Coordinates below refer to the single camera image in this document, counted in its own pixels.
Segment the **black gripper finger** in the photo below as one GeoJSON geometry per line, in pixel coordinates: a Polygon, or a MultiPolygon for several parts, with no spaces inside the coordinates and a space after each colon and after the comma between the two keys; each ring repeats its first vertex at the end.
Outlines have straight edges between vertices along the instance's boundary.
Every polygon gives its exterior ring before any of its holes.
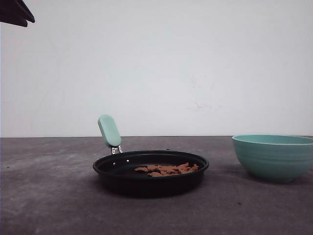
{"type": "Polygon", "coordinates": [[[35,18],[23,0],[0,0],[0,22],[27,27],[35,18]]]}

